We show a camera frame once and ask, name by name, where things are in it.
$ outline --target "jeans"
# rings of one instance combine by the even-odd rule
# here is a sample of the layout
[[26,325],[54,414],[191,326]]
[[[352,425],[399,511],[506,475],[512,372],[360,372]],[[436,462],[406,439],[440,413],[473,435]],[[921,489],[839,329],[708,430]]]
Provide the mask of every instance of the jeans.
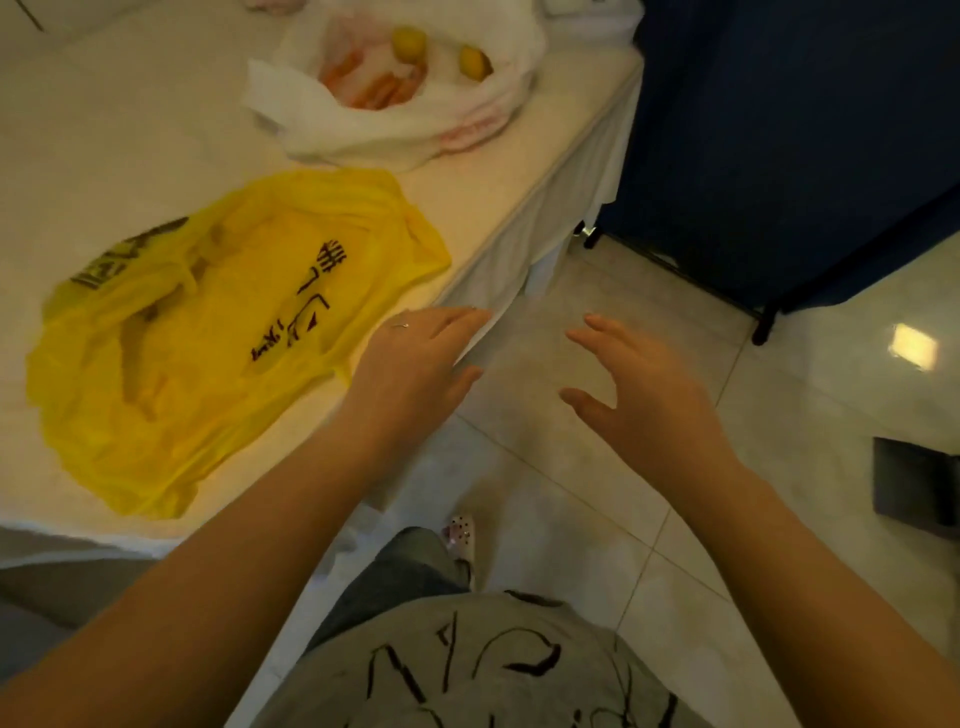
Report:
[[426,528],[404,528],[344,590],[303,654],[400,604],[425,596],[466,594],[470,566]]

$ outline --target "right hand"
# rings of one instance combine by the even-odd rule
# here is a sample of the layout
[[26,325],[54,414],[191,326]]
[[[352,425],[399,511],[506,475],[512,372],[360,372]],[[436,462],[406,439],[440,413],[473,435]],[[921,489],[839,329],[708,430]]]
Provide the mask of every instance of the right hand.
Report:
[[560,397],[628,466],[673,502],[738,465],[707,391],[676,352],[613,319],[584,321],[589,328],[566,336],[611,373],[616,408],[580,389]]

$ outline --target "lemon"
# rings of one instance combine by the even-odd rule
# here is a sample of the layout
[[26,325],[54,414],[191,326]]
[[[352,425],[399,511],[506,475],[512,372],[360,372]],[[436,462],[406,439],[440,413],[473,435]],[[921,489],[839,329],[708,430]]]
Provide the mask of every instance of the lemon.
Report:
[[394,55],[401,63],[419,63],[426,56],[426,33],[420,28],[394,28]]
[[474,81],[483,81],[493,72],[487,54],[472,45],[460,49],[460,72]]

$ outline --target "plastic bag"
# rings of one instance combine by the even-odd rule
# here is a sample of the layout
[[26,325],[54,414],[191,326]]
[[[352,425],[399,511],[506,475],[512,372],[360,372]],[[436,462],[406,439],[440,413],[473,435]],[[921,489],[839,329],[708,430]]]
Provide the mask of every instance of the plastic bag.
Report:
[[[464,83],[431,67],[420,93],[400,106],[342,106],[317,80],[324,64],[350,47],[389,40],[397,25],[425,31],[431,47],[480,48],[493,73]],[[532,0],[313,0],[272,64],[250,61],[244,103],[276,124],[287,154],[409,169],[502,129],[526,100],[545,51]]]
[[44,436],[120,514],[180,516],[196,483],[348,355],[444,243],[389,172],[254,182],[61,283],[27,360]]

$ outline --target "white tablecloth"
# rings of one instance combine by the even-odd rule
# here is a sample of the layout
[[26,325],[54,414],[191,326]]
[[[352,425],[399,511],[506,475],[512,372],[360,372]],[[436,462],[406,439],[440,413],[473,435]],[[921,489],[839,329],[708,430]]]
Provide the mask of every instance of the white tablecloth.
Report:
[[[283,21],[226,0],[160,0],[0,72],[0,525],[23,532],[0,532],[0,567],[163,555],[343,395],[336,380],[317,387],[212,473],[183,518],[166,522],[120,517],[78,486],[44,444],[24,395],[24,357],[55,283],[116,240],[293,166],[239,105],[246,58],[268,58],[282,30]],[[453,265],[396,309],[469,303],[499,315],[524,286],[544,291],[573,227],[592,224],[615,194],[640,72],[633,49],[551,52],[502,134],[399,175]],[[361,506],[340,546],[377,519]]]

